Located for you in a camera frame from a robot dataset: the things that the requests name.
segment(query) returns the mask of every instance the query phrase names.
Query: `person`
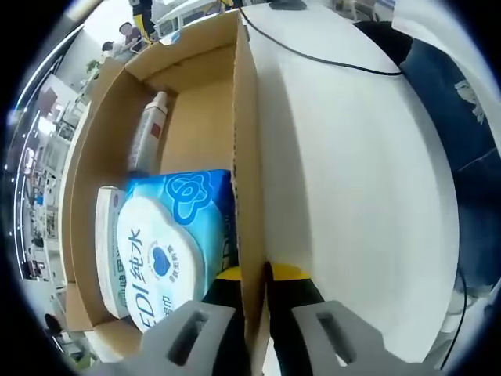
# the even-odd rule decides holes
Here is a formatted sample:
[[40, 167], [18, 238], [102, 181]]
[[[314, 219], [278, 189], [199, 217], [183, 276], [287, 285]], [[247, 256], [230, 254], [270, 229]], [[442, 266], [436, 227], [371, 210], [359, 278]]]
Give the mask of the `person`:
[[101, 51], [103, 51], [103, 56], [105, 58], [112, 57], [113, 59], [118, 60], [121, 63], [127, 63], [132, 57], [135, 56], [135, 54], [131, 52], [129, 48], [127, 48], [127, 46], [112, 41], [104, 42], [103, 46], [101, 47]]
[[[430, 30], [430, 21], [420, 14], [428, 14], [435, 5], [416, 6], [411, 0], [399, 0], [395, 9], [399, 6], [391, 23], [366, 21], [355, 26], [399, 65], [435, 125], [456, 190], [458, 264], [468, 294], [481, 295], [501, 278], [501, 158], [477, 93], [456, 61], [413, 33], [402, 33], [409, 32], [409, 27]], [[419, 22], [427, 26], [416, 27]], [[456, 289], [462, 288], [458, 275]]]
[[44, 315], [44, 321], [45, 325], [47, 326], [47, 332], [50, 335], [53, 335], [55, 337], [59, 337], [61, 335], [61, 333], [63, 332], [63, 327], [61, 327], [61, 324], [54, 315], [46, 313]]
[[143, 43], [138, 42], [142, 40], [142, 35], [141, 31], [137, 27], [133, 27], [130, 22], [126, 22], [122, 24], [118, 30], [125, 36], [125, 48], [132, 48], [132, 51], [134, 52], [141, 51]]
[[35, 246], [39, 247], [39, 248], [43, 248], [44, 247], [44, 240], [38, 234], [35, 234], [34, 238], [31, 240], [31, 243], [34, 244]]

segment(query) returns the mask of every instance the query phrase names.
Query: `wall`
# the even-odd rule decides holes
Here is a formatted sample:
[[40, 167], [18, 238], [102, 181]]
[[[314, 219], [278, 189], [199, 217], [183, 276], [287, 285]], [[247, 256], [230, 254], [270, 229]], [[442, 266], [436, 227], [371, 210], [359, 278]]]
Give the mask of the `wall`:
[[[35, 72], [35, 70], [38, 68], [41, 62], [73, 30], [74, 27], [75, 27], [75, 22], [72, 19], [70, 19], [66, 15], [61, 16], [57, 24], [54, 26], [54, 29], [50, 32], [50, 34], [41, 44], [41, 47], [37, 51], [37, 55], [31, 62], [31, 65], [27, 67], [26, 72], [23, 76], [23, 80], [19, 85], [20, 91], [24, 88], [24, 86], [26, 86], [32, 74]], [[54, 63], [54, 60], [57, 59], [57, 55], [58, 54], [56, 54], [52, 58], [51, 63]]]
[[41, 87], [41, 91], [45, 92], [48, 88], [54, 90], [57, 95], [56, 102], [63, 106], [77, 98], [77, 92], [54, 74], [51, 74], [47, 78], [47, 81], [44, 82], [44, 85]]
[[63, 82], [80, 90], [80, 81], [88, 77], [87, 63], [101, 60], [103, 43], [123, 42], [118, 28], [125, 22], [132, 23], [132, 8], [128, 0], [106, 0], [85, 21], [83, 31], [68, 49], [56, 75]]
[[87, 63], [93, 59], [101, 59], [101, 45], [84, 28], [68, 49], [56, 76], [78, 92], [81, 88], [80, 81], [88, 77]]
[[44, 315], [55, 314], [52, 304], [55, 296], [54, 287], [49, 282], [21, 280], [21, 287], [39, 323], [45, 326]]
[[64, 278], [63, 264], [58, 253], [49, 252], [50, 270], [52, 272], [52, 282], [56, 287], [66, 286]]

